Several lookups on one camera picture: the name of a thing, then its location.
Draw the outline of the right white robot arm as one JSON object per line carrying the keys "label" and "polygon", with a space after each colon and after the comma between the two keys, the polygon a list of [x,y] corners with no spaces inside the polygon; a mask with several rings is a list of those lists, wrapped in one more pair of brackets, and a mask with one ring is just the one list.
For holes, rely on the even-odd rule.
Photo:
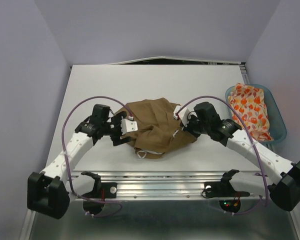
{"label": "right white robot arm", "polygon": [[182,129],[196,138],[208,135],[238,153],[260,169],[260,174],[248,174],[232,169],[219,181],[206,181],[201,195],[212,198],[241,198],[251,194],[271,199],[280,209],[292,211],[300,202],[300,161],[285,159],[258,141],[232,119],[221,119],[209,102],[197,104],[194,111],[175,108],[173,117],[181,121]]}

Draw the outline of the brown pleated skirt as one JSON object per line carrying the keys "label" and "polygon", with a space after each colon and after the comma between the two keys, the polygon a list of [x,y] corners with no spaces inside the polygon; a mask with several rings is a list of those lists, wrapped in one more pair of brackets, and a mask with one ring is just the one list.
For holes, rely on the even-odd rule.
{"label": "brown pleated skirt", "polygon": [[173,117],[177,103],[166,98],[129,102],[126,106],[137,122],[138,130],[127,134],[127,144],[140,159],[160,159],[165,154],[184,148],[197,141],[197,137],[183,131],[181,121]]}

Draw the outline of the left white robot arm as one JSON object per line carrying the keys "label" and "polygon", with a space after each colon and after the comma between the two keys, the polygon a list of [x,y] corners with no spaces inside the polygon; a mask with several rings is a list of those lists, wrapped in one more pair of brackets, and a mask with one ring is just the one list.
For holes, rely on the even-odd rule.
{"label": "left white robot arm", "polygon": [[54,219],[61,219],[70,203],[83,200],[83,210],[91,217],[103,217],[106,205],[116,205],[116,193],[110,191],[116,183],[102,184],[101,176],[83,171],[72,179],[72,171],[82,157],[104,136],[113,146],[131,141],[127,134],[138,130],[128,109],[109,116],[111,108],[95,104],[91,115],[78,124],[69,142],[61,141],[62,151],[40,172],[27,179],[27,208]]}

